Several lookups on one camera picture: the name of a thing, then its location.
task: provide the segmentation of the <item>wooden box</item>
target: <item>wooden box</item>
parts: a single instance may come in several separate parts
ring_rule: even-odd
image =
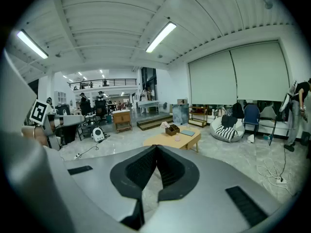
[[[169,128],[165,129],[165,133],[168,135],[175,135],[176,133],[179,133],[180,129],[175,125],[172,124]]]

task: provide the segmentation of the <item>bean bag chair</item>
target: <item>bean bag chair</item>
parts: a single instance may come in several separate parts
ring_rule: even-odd
[[[215,133],[215,131],[218,129],[218,127],[221,125],[221,123],[222,123],[222,117],[217,117],[210,124],[210,127],[209,127],[210,133],[211,133],[211,135],[213,137],[215,137],[218,140],[221,140],[221,141],[224,141],[224,142],[229,142],[227,138],[222,137],[222,136],[220,136],[220,135]],[[244,135],[244,132],[245,132],[245,128],[244,128],[243,123],[242,123],[242,119],[238,118],[238,121],[237,121],[235,126],[236,126],[237,134],[234,134],[234,136],[231,139],[231,142],[240,141],[242,139],[243,135]]]

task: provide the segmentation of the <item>low wooden step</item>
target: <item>low wooden step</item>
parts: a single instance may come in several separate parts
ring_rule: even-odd
[[[146,124],[143,124],[143,125],[138,125],[137,126],[145,131],[145,130],[149,130],[149,129],[153,129],[153,128],[156,128],[156,127],[159,127],[162,122],[167,122],[167,123],[171,123],[173,122],[173,117],[172,118],[164,118],[162,120],[158,120],[158,121],[155,121],[155,122],[151,122],[151,123],[146,123]]]
[[[137,126],[141,126],[141,125],[145,125],[145,124],[149,124],[149,123],[153,123],[153,122],[157,122],[157,121],[165,122],[166,120],[169,120],[171,118],[173,118],[173,116],[171,116],[171,115],[157,116],[157,117],[153,117],[150,119],[138,121]]]

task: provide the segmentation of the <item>ceiling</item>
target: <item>ceiling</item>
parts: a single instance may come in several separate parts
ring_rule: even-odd
[[[146,53],[148,42],[169,21],[176,29]],[[6,49],[30,82],[51,71],[167,69],[182,55],[227,34],[280,24],[294,24],[294,19],[278,0],[36,0]],[[48,53],[47,59],[17,38],[20,29]]]

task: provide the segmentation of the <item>fluorescent light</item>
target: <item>fluorescent light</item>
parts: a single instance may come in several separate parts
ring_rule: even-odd
[[[48,54],[40,49],[40,47],[36,45],[36,43],[27,35],[27,33],[23,29],[18,32],[17,36],[40,57],[42,57],[43,59],[46,59],[48,57]]]
[[[157,35],[157,37],[153,40],[150,46],[147,48],[146,52],[152,52],[157,45],[170,33],[173,29],[176,28],[176,25],[172,22],[169,22],[164,29]]]

